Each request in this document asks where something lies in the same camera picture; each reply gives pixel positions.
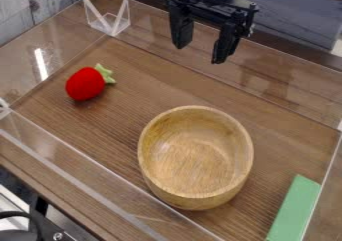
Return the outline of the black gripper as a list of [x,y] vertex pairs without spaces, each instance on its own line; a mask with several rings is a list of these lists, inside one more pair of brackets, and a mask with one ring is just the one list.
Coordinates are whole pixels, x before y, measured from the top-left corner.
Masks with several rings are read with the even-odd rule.
[[211,58],[212,64],[222,64],[234,54],[240,36],[252,33],[258,4],[250,0],[167,0],[167,4],[171,39],[178,49],[192,41],[194,19],[223,25]]

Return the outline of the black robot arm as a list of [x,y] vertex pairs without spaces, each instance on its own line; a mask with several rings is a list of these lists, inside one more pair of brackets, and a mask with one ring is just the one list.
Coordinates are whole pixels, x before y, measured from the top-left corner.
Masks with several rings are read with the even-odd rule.
[[250,37],[258,5],[248,0],[167,0],[172,44],[183,49],[194,37],[195,21],[219,27],[212,64],[222,64],[235,53],[240,39]]

